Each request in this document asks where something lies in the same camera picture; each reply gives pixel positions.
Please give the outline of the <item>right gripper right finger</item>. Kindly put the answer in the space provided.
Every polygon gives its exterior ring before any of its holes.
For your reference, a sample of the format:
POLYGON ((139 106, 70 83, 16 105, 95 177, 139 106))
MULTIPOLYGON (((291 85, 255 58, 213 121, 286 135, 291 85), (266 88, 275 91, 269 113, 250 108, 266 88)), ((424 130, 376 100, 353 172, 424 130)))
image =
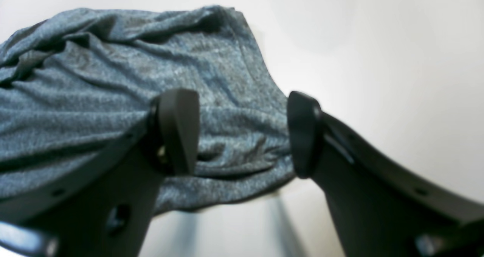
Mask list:
POLYGON ((294 171, 321 188, 347 257, 482 257, 483 205, 400 166, 292 91, 294 171))

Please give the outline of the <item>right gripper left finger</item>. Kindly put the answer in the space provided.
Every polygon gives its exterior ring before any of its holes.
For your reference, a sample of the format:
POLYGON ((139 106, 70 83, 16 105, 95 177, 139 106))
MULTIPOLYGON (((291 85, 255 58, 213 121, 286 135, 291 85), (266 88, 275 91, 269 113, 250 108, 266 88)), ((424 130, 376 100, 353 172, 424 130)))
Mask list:
POLYGON ((73 172, 1 202, 1 248, 23 257, 136 257, 167 177, 191 176, 199 94, 171 89, 73 172))

